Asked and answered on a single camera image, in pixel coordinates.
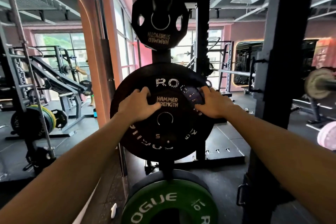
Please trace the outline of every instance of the metal ring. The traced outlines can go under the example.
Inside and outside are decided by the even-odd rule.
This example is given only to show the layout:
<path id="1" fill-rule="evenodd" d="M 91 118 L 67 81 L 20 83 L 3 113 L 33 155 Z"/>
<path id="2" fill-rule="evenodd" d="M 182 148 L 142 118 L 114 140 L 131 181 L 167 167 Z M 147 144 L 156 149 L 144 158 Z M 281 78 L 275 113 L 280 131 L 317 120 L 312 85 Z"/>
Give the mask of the metal ring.
<path id="1" fill-rule="evenodd" d="M 160 113 L 160 114 L 157 116 L 157 118 L 156 118 L 156 121 L 157 121 L 158 125 L 160 126 L 160 123 L 159 123 L 159 116 L 160 116 L 161 114 L 163 114 L 163 113 L 169 113 L 170 116 L 171 116 L 171 123 L 173 123 L 173 121 L 174 121 L 174 117 L 172 116 L 172 114 L 171 114 L 170 112 L 162 112 L 162 113 Z"/>
<path id="2" fill-rule="evenodd" d="M 168 22 L 168 25 L 167 25 L 167 27 L 165 27 L 165 28 L 162 28 L 162 29 L 160 29 L 160 28 L 157 28 L 157 27 L 155 27 L 154 26 L 154 24 L 153 24 L 153 15 L 154 15 L 154 13 L 152 13 L 152 16 L 150 17 L 150 22 L 152 23 L 152 26 L 156 29 L 156 30 L 165 30 L 166 28 L 168 28 L 169 27 L 169 25 L 170 25 L 170 15 L 168 14 L 168 18 L 169 18 L 169 22 Z"/>

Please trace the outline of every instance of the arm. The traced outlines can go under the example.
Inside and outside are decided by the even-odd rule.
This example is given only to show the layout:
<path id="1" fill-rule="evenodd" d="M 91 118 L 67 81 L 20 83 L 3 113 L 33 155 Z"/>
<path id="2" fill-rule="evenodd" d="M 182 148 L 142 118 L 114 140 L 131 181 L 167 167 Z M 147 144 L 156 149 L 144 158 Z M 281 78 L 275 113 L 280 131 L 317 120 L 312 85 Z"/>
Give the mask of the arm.
<path id="1" fill-rule="evenodd" d="M 98 131 L 63 154 L 0 210 L 2 223 L 71 224 L 99 181 L 127 128 L 161 107 L 148 105 L 147 87 L 135 90 Z"/>
<path id="2" fill-rule="evenodd" d="M 83 75 L 87 75 L 87 73 L 84 70 L 80 69 L 79 66 L 76 66 L 76 70 Z"/>
<path id="3" fill-rule="evenodd" d="M 322 222 L 335 223 L 336 155 L 249 115 L 213 89 L 202 89 L 205 105 L 195 108 L 212 118 L 226 118 L 284 188 Z"/>

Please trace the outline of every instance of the white object on floor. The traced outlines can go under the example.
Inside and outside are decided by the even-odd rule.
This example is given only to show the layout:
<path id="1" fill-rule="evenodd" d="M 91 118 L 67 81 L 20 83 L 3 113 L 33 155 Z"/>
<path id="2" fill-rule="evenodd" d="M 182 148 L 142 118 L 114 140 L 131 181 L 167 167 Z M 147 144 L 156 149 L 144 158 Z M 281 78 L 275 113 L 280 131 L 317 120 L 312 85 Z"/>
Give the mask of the white object on floor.
<path id="1" fill-rule="evenodd" d="M 115 217 L 116 211 L 117 211 L 117 203 L 114 203 L 114 205 L 111 208 L 111 219 Z"/>

